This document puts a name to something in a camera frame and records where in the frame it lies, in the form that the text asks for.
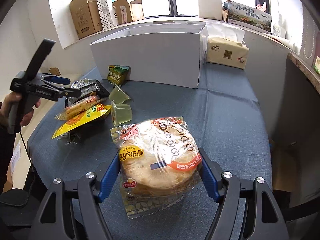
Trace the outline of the person's left hand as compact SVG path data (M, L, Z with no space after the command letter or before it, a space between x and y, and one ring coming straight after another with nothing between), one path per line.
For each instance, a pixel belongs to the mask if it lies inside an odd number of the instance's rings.
M10 109L14 103L19 103L21 98L22 98L21 94L16 92L11 92L4 98L4 101L1 104L1 125L2 126L4 127L8 126ZM24 115L20 125L22 127L27 126L31 122L33 114L34 114L34 109L32 108L29 113Z

